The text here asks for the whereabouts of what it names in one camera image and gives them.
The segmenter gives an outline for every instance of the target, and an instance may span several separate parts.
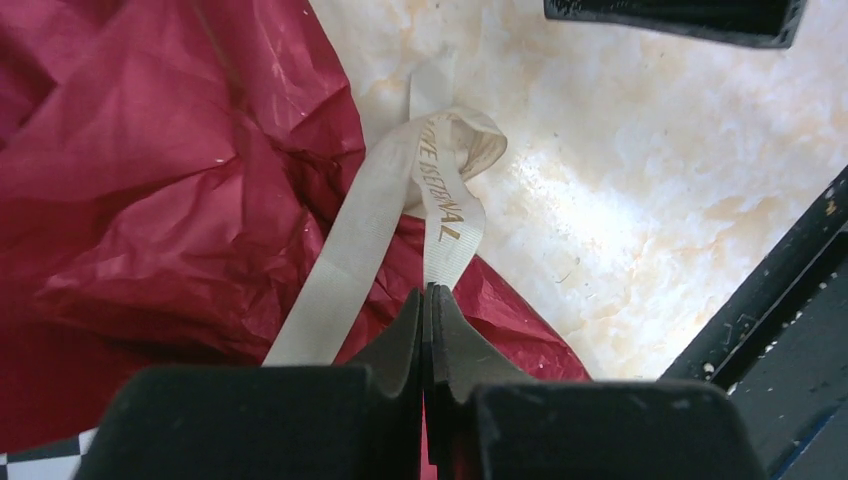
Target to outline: red wrapping paper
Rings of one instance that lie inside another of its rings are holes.
[[[261,363],[365,154],[309,3],[7,0],[0,51],[0,451],[95,426],[146,366]],[[338,362],[423,238],[402,218]],[[479,258],[454,294],[532,375],[588,379]]]

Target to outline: black metal object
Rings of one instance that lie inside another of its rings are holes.
[[[663,375],[731,391],[774,478],[846,478],[846,205],[848,168]]]
[[[422,393],[444,480],[765,478],[714,387],[538,382],[434,285],[344,366],[141,374],[76,478],[415,479]]]
[[[544,0],[551,20],[629,25],[753,48],[789,48],[805,0]]]

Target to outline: crumpled red paper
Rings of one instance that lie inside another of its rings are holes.
[[[143,367],[259,364],[365,153],[309,3],[5,0],[0,51],[0,451],[93,427]],[[337,361],[422,243],[403,218]],[[479,258],[455,295],[531,374],[588,378]]]

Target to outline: white ribbon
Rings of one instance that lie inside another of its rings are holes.
[[[450,103],[453,58],[447,52],[413,73],[410,114]],[[506,137],[494,122],[464,107],[421,116],[381,139],[357,172],[263,365],[333,362],[365,303],[401,213],[416,203],[426,210],[424,285],[453,288],[474,257],[486,222],[483,205],[463,179],[491,166],[505,150]]]

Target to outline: marble surface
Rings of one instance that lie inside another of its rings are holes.
[[[541,0],[312,4],[369,145],[457,50],[457,103],[510,141],[470,183],[480,255],[597,378],[660,375],[847,162],[842,0],[809,0],[788,51],[547,22]]]

